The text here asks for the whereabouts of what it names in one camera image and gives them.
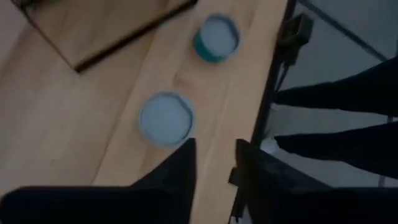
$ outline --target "wooden table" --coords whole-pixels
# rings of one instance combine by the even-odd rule
[[[25,37],[0,83],[2,192],[29,184],[132,184],[171,153],[149,144],[137,119],[146,99],[173,90],[190,98],[197,118],[192,223],[225,223],[237,191],[228,183],[235,139],[252,136],[286,4],[200,0],[82,77],[37,34]],[[195,55],[192,38],[216,12],[236,21],[243,42],[234,57],[211,64]]]

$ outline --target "black pants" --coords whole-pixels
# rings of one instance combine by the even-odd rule
[[[280,91],[275,102],[398,116],[398,57],[337,82]],[[398,122],[340,133],[276,136],[275,140],[290,153],[343,161],[398,179]]]

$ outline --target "wooden surface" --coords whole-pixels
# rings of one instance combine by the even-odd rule
[[[251,138],[286,3],[201,0],[81,77],[26,30],[0,80],[0,193],[132,184],[171,153],[142,138],[138,111],[152,94],[174,90],[191,99],[197,117],[192,223],[226,223],[237,190],[228,184],[235,139]],[[195,31],[215,12],[231,16],[243,37],[219,64],[192,49]]]
[[[31,18],[73,66],[186,0],[52,0]]]

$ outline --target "teal container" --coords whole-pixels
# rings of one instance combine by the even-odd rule
[[[196,53],[208,62],[221,62],[234,54],[240,34],[232,19],[221,14],[210,16],[193,38]]]

